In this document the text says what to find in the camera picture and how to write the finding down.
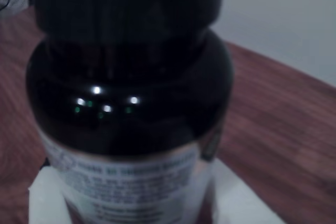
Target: white label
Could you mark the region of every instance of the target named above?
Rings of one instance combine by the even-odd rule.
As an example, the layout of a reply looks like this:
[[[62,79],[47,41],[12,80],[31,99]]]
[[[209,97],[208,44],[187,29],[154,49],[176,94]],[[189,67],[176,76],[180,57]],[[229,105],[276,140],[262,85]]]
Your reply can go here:
[[[41,133],[66,200],[89,224],[184,224],[195,145],[154,161],[105,162],[76,155]]]

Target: bottle shoulder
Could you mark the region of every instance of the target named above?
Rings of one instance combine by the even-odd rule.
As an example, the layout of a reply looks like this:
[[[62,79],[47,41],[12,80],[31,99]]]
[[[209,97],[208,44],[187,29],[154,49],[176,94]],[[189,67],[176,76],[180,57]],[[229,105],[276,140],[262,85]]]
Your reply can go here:
[[[226,110],[233,81],[229,56],[213,34],[197,57],[163,78],[88,80],[69,77],[71,69],[64,77],[53,63],[42,42],[27,68],[39,126],[70,147],[106,155],[164,151],[200,137]]]

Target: wooden surface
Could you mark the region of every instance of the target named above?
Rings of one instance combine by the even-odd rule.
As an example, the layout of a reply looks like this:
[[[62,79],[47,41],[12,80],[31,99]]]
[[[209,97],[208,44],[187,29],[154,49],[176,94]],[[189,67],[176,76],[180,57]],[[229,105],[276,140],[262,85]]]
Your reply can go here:
[[[43,36],[33,15],[28,9],[0,21],[1,224],[27,223],[27,188],[45,156],[24,85],[27,60]],[[236,81],[220,159],[285,222],[335,224],[336,89],[251,51],[229,49]]]

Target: bottle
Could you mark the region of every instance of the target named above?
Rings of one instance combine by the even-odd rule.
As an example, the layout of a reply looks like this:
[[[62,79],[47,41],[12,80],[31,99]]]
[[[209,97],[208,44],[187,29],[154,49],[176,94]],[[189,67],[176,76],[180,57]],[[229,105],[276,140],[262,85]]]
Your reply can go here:
[[[35,0],[38,131],[81,223],[194,224],[233,68],[221,0]]]

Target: black cap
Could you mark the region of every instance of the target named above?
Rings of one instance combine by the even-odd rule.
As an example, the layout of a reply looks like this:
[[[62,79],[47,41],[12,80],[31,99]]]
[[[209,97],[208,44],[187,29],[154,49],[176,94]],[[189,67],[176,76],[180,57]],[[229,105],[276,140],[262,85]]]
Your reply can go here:
[[[221,0],[35,0],[38,26],[65,41],[159,42],[213,22]]]

